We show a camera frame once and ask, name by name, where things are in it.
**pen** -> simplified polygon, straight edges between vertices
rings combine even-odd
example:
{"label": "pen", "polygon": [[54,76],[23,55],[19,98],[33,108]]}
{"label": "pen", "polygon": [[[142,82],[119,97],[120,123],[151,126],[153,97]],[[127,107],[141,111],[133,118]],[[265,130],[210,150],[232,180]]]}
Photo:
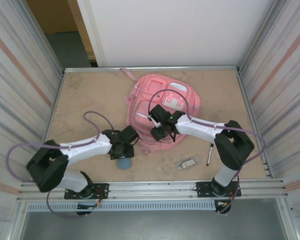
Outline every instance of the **pen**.
{"label": "pen", "polygon": [[211,159],[211,154],[212,154],[212,148],[214,147],[214,145],[211,143],[210,144],[210,151],[209,151],[209,155],[208,155],[208,161],[206,162],[206,165],[209,166],[210,164],[210,159]]}

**orange stripe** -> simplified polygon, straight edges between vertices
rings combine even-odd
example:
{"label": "orange stripe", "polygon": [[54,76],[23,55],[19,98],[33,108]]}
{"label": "orange stripe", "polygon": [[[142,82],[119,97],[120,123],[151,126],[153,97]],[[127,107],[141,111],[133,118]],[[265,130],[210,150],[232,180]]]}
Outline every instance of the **orange stripe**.
{"label": "orange stripe", "polygon": [[300,180],[289,183],[285,186],[287,191],[293,191],[300,189]]}
{"label": "orange stripe", "polygon": [[287,61],[287,59],[294,53],[294,51],[299,47],[300,45],[300,34],[299,36],[294,40],[286,54],[283,56],[281,61],[277,64],[277,66],[272,70],[270,75],[266,78],[264,83],[261,85],[259,90],[256,92],[256,94],[251,99],[251,103],[254,104],[258,96],[262,93],[262,91],[266,88],[266,86],[270,83],[270,81],[274,78],[274,76],[278,73],[280,68],[283,66],[283,64]]}
{"label": "orange stripe", "polygon": [[49,107],[52,106],[51,101],[49,98],[41,91],[39,86],[35,83],[35,81],[32,79],[32,77],[29,75],[27,70],[22,66],[22,64],[18,61],[18,59],[15,57],[15,55],[9,50],[7,45],[2,41],[0,38],[0,48],[1,50],[7,55],[7,57],[10,59],[10,61],[15,65],[15,67],[22,73],[22,75],[25,77],[25,79],[28,80],[28,82],[33,86],[33,88],[36,90],[36,92],[43,98],[46,104],[49,105]]}
{"label": "orange stripe", "polygon": [[12,186],[3,184],[1,182],[0,182],[0,191],[8,193],[8,194],[14,194],[14,195],[18,195],[19,194],[19,190],[18,189],[14,188]]}

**backpack strap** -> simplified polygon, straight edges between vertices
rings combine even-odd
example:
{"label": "backpack strap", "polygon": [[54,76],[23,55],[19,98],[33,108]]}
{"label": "backpack strap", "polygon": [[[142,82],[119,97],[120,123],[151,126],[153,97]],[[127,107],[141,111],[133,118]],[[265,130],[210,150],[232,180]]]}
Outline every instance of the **backpack strap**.
{"label": "backpack strap", "polygon": [[120,70],[122,72],[124,72],[125,74],[127,74],[128,77],[131,78],[133,81],[138,82],[138,80],[136,79],[136,77],[128,69],[122,67],[122,68],[120,68]]}

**white wall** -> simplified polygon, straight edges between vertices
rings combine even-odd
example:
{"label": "white wall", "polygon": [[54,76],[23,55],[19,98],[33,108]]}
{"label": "white wall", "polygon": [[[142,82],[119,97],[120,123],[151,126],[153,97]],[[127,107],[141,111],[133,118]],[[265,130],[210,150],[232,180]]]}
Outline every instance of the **white wall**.
{"label": "white wall", "polygon": [[273,0],[78,0],[97,62],[237,65]]}

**corrugated metal wall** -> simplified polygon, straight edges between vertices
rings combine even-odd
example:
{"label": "corrugated metal wall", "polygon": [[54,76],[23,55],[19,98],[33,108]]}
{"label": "corrugated metal wall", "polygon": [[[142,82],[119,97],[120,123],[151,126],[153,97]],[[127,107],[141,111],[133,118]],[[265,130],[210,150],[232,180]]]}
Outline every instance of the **corrugated metal wall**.
{"label": "corrugated metal wall", "polygon": [[[20,187],[6,169],[5,155],[16,143],[41,142],[62,77],[29,14],[23,1],[0,0],[0,239]],[[17,174],[29,177],[25,164],[34,152],[12,152]]]}
{"label": "corrugated metal wall", "polygon": [[300,225],[300,0],[285,1],[241,71],[270,165]]}

